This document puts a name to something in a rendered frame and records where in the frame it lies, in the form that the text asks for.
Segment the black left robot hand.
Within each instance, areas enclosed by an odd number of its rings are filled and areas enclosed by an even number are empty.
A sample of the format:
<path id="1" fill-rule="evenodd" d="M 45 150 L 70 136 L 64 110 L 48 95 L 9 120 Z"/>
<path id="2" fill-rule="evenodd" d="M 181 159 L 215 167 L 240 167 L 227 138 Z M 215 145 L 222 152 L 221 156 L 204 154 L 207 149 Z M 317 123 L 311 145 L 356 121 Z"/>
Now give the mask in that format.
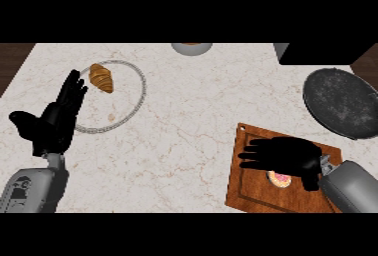
<path id="1" fill-rule="evenodd" d="M 33 155 L 64 154 L 71 146 L 77 115 L 82 109 L 88 86 L 80 72 L 73 69 L 61 87 L 57 101 L 45 108 L 40 117 L 26 111 L 14 111 L 9 120 L 20 136 L 33 142 Z"/>

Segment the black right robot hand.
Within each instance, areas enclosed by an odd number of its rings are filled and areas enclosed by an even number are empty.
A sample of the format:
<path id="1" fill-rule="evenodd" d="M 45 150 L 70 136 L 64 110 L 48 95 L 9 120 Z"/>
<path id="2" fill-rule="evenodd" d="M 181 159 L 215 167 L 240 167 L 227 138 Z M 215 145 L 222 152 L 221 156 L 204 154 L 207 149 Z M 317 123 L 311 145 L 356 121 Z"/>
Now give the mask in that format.
<path id="1" fill-rule="evenodd" d="M 314 192 L 320 190 L 321 156 L 322 149 L 306 139 L 253 139 L 238 154 L 240 167 L 300 177 L 305 190 Z"/>

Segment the brown wooden cutting board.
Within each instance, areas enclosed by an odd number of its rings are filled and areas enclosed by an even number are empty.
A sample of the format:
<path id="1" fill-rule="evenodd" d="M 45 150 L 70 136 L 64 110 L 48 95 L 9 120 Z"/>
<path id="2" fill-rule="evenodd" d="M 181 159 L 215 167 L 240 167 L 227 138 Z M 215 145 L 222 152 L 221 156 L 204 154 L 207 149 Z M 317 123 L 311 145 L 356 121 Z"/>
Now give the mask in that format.
<path id="1" fill-rule="evenodd" d="M 274 138 L 283 133 L 238 124 L 225 204 L 246 212 L 340 213 L 322 191 L 308 192 L 299 177 L 287 188 L 277 187 L 263 170 L 243 169 L 238 154 L 253 139 Z"/>

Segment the dark grey round pan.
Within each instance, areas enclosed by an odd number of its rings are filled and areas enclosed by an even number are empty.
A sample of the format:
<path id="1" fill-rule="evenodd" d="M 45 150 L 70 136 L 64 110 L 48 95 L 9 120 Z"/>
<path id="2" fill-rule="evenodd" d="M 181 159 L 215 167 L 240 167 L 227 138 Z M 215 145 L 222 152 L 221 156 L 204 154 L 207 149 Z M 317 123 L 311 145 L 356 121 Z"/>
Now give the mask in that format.
<path id="1" fill-rule="evenodd" d="M 320 124 L 352 140 L 378 137 L 378 90 L 351 72 L 322 68 L 311 73 L 303 100 Z"/>

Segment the white marble plate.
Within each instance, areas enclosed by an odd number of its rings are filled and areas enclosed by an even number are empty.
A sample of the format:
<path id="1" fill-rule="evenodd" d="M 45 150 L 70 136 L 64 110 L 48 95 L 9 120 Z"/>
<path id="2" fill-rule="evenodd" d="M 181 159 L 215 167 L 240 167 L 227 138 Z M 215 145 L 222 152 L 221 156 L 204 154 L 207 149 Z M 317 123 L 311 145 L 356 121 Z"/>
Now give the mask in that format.
<path id="1" fill-rule="evenodd" d="M 105 60 L 101 64 L 113 74 L 114 92 L 107 93 L 91 83 L 91 65 L 80 73 L 89 87 L 76 130 L 88 134 L 117 129 L 136 115 L 147 98 L 147 77 L 139 67 L 125 60 Z"/>

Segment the golden brown croissant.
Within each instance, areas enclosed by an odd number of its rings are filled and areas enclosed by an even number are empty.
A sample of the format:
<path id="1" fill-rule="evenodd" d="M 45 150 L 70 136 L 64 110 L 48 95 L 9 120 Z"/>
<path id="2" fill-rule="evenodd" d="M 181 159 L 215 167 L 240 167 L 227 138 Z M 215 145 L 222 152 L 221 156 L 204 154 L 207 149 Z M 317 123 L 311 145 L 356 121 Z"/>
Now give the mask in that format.
<path id="1" fill-rule="evenodd" d="M 91 66 L 89 79 L 98 89 L 107 93 L 114 92 L 113 74 L 101 64 L 94 64 Z"/>

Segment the black box appliance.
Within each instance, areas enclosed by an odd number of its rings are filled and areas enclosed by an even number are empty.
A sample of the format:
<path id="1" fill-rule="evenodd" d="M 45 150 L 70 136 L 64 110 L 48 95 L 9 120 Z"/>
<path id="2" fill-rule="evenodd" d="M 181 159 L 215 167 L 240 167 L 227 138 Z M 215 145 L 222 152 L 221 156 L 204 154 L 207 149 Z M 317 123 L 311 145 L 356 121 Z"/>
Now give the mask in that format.
<path id="1" fill-rule="evenodd" d="M 281 65 L 351 65 L 374 43 L 275 43 Z"/>

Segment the grey round bowl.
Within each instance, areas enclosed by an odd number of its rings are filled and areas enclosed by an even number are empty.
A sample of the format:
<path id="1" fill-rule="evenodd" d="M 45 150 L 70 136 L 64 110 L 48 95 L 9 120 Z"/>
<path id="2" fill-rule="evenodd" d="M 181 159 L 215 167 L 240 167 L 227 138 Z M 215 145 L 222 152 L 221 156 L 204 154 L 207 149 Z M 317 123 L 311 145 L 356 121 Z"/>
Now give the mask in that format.
<path id="1" fill-rule="evenodd" d="M 172 47 L 175 51 L 185 56 L 200 56 L 209 52 L 213 47 L 212 43 L 185 44 L 173 43 Z"/>

